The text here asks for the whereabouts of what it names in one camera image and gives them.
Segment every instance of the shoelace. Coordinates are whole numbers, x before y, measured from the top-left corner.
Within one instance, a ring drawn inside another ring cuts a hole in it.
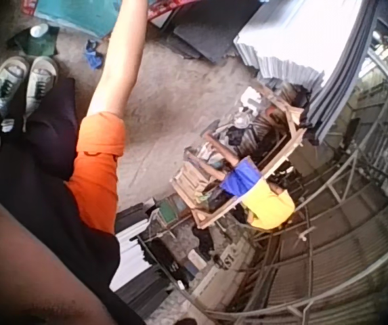
[[[36,100],[41,100],[45,94],[46,94],[46,83],[43,81],[37,81],[34,97],[36,98]]]
[[[0,99],[8,97],[8,95],[12,92],[12,88],[13,83],[10,80],[4,79],[3,81],[0,79]]]

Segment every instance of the orange sleeve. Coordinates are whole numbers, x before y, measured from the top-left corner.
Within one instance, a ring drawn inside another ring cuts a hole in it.
[[[91,228],[114,233],[117,209],[117,158],[125,147],[125,124],[103,112],[87,116],[79,129],[78,156],[67,186],[80,218]]]

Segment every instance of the yellow shirt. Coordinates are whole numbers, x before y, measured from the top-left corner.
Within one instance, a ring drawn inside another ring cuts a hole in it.
[[[251,225],[265,230],[278,227],[295,212],[295,204],[288,192],[276,195],[264,179],[242,197],[242,203],[257,216]]]

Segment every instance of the white sneaker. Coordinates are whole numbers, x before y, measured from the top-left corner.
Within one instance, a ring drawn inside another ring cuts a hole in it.
[[[3,118],[8,113],[8,104],[25,80],[29,69],[28,62],[20,56],[9,58],[0,66],[0,114]]]
[[[58,67],[51,58],[39,56],[34,60],[26,90],[25,118],[39,107],[43,96],[55,85],[57,76]]]

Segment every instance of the blue object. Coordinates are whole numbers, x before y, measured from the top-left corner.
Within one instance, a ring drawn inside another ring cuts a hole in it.
[[[97,47],[98,42],[92,41],[91,39],[87,41],[87,45],[85,46],[84,56],[87,59],[90,68],[93,70],[100,69],[104,63],[104,56],[96,51]]]
[[[122,0],[39,0],[35,16],[102,38],[114,28]]]
[[[245,195],[261,179],[261,173],[251,162],[243,158],[219,185],[226,192],[240,198]]]

